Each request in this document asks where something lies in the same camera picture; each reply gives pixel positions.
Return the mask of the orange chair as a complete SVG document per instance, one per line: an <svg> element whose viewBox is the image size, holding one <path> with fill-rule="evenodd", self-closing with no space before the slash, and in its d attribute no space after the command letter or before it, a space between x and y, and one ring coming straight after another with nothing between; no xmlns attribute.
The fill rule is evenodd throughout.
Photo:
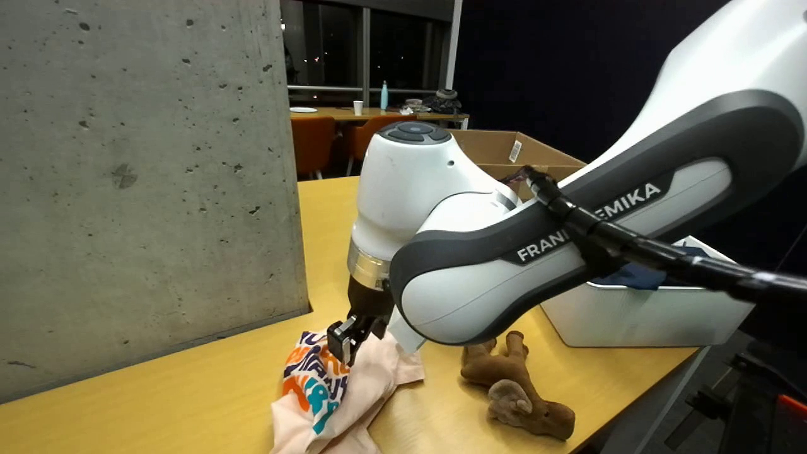
<svg viewBox="0 0 807 454"><path fill-rule="evenodd" d="M373 135L384 127L396 122L415 120L415 115L379 115L374 116L361 126L345 126L341 135L341 150L347 157L346 177L352 175L356 161L365 158L367 147Z"/></svg>
<svg viewBox="0 0 807 454"><path fill-rule="evenodd" d="M335 140L335 119L332 116L291 119L295 170L310 178L322 179L331 158Z"/></svg>

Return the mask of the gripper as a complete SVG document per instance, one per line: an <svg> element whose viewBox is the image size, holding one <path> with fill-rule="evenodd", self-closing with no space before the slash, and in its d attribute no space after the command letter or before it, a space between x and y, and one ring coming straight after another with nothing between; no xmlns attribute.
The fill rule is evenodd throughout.
<svg viewBox="0 0 807 454"><path fill-rule="evenodd" d="M352 276L349 278L347 297L351 305L348 317L327 328L327 344L328 350L340 364L352 367L370 333L379 340L386 336L395 305L389 291L366 287Z"/></svg>

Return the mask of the brown plush toy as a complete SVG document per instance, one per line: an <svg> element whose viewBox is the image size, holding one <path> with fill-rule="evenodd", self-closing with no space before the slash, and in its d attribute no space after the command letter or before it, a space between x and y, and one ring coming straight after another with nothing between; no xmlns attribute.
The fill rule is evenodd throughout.
<svg viewBox="0 0 807 454"><path fill-rule="evenodd" d="M534 436L568 440L576 427L570 407L543 399L536 390L526 360L524 334L511 330L505 350L494 354L496 339L462 348L460 374L465 382L487 390L487 416L502 424L521 428Z"/></svg>

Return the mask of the pink shirt with colourful print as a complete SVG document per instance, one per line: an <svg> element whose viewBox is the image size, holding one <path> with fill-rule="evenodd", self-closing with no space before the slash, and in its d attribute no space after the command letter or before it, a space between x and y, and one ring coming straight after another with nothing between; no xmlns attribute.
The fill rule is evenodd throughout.
<svg viewBox="0 0 807 454"><path fill-rule="evenodd" d="M341 364L322 332L301 334L271 405L270 454L381 454L369 425L401 385L424 379L421 357L391 334L369 336L355 363Z"/></svg>

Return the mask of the window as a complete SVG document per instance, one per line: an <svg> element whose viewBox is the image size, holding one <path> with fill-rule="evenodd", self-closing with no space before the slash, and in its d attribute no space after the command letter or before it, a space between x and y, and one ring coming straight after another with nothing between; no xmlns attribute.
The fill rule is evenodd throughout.
<svg viewBox="0 0 807 454"><path fill-rule="evenodd" d="M280 0L294 106L389 106L446 81L452 0Z"/></svg>

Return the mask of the dark bag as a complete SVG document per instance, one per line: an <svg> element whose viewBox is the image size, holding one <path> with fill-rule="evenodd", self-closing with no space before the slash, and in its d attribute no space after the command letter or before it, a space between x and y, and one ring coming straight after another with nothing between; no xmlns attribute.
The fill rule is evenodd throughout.
<svg viewBox="0 0 807 454"><path fill-rule="evenodd" d="M445 115L460 115L462 112L462 103L459 100L458 92L456 90L439 89L433 95L425 97L423 100L420 98L411 98L406 100L403 109L418 113L426 112L433 114Z"/></svg>

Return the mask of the dark blue cloth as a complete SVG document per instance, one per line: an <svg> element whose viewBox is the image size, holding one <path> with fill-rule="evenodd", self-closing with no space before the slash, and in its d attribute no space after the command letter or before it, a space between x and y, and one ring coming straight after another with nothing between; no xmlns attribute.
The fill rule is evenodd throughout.
<svg viewBox="0 0 807 454"><path fill-rule="evenodd" d="M628 288L638 291L704 290L703 287L675 279L668 275L666 271L651 269L636 262L628 262L613 274L591 279L587 284L599 289Z"/></svg>

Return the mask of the white plastic bin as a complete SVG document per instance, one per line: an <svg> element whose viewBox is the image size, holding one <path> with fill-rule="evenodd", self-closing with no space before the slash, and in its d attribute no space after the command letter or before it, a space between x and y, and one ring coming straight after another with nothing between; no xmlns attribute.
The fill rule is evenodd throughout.
<svg viewBox="0 0 807 454"><path fill-rule="evenodd" d="M570 347L707 347L725 343L753 305L706 288L638 291L585 282L541 307Z"/></svg>

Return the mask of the wooden table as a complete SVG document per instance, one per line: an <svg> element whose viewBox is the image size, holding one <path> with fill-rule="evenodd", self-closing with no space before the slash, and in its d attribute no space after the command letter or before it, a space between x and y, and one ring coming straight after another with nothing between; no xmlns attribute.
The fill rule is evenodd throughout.
<svg viewBox="0 0 807 454"><path fill-rule="evenodd" d="M460 115L445 115L445 114L436 114L436 113L426 113L426 112L418 112L418 113L401 113L399 111L381 111L378 107L364 107L364 112L362 116L355 116L354 112L352 112L352 107L317 107L319 112L317 113L292 113L291 118L300 119L300 118L314 118L318 116L330 116L334 118L337 122L365 122L374 116L379 115L415 115L418 120L427 121L427 122L441 122L441 123L453 123L459 129L469 129L470 124L470 116L465 113L461 113Z"/></svg>

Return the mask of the cardboard box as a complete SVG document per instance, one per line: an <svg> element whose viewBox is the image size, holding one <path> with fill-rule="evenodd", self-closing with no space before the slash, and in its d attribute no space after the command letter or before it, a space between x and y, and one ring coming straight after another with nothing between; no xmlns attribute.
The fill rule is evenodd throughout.
<svg viewBox="0 0 807 454"><path fill-rule="evenodd" d="M450 152L450 165L442 172L448 177L447 189L451 187L459 192L495 190L521 205L533 197L526 181L500 184L493 180L502 182L523 166L532 166L560 182L586 164L521 132L478 129L450 132L466 157L461 158L457 151Z"/></svg>

